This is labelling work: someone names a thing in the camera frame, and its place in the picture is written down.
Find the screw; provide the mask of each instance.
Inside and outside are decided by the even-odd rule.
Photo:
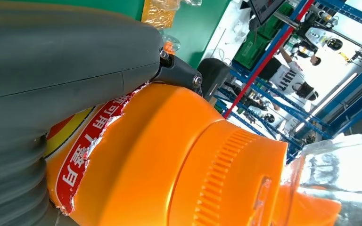
[[[200,86],[202,84],[202,77],[200,77],[200,75],[195,75],[193,78],[193,84],[197,87]]]
[[[163,59],[168,59],[168,54],[166,53],[166,51],[162,50],[160,51],[160,57]]]

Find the monitor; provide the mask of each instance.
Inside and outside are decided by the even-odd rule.
[[[249,5],[260,23],[263,25],[285,0],[249,0]]]

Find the red metal bar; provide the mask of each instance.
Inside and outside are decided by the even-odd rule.
[[[306,14],[306,12],[309,10],[310,6],[314,3],[314,0],[308,0],[306,5],[303,7],[302,11],[299,13],[299,15],[296,17],[298,21],[300,21],[303,16]],[[275,52],[280,48],[280,46],[285,42],[285,40],[291,35],[293,31],[293,28],[288,28],[287,32],[281,37],[281,39],[277,42],[275,47],[271,50],[270,54],[264,59],[263,63],[257,68],[257,70],[253,73],[253,76],[247,81],[246,85],[242,89],[241,93],[238,95],[238,97],[235,99],[234,103],[232,103],[232,106],[228,109],[228,111],[225,113],[224,118],[228,118],[228,116],[231,114],[232,109],[238,104],[238,102],[241,100],[243,95],[245,94],[246,90],[252,85],[252,83],[255,81],[257,76],[262,72],[264,66],[269,62],[269,60],[272,58],[272,56],[275,54]]]

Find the orange bottle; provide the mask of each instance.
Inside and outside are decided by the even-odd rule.
[[[164,84],[80,112],[48,138],[50,198],[81,226],[269,225],[287,149]]]

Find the person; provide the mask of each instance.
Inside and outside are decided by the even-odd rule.
[[[298,55],[302,58],[310,58],[313,66],[318,66],[321,63],[321,58],[316,56],[318,48],[306,41],[297,43],[292,47],[292,57]]]
[[[258,77],[270,81],[286,95],[296,93],[299,97],[310,101],[317,99],[319,94],[305,81],[302,68],[292,60],[283,47],[280,48],[280,53],[289,67],[273,57]]]

